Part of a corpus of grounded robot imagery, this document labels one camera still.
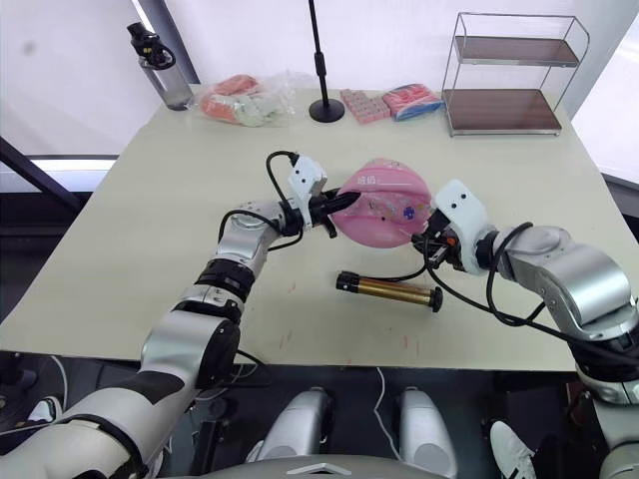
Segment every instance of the shoe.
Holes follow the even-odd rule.
[[[62,404],[55,396],[46,396],[33,408],[27,421],[53,422],[62,416]]]
[[[507,479],[536,479],[528,447],[510,427],[501,421],[490,428],[490,446],[497,467]]]

